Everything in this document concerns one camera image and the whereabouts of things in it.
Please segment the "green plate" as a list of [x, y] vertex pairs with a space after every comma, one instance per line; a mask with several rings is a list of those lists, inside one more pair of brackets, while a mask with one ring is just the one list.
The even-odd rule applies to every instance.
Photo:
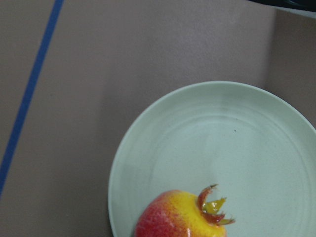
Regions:
[[160, 193], [226, 197], [230, 237], [316, 234], [316, 130], [296, 109], [236, 82], [183, 87], [148, 107], [122, 139], [108, 190], [113, 235], [131, 237]]

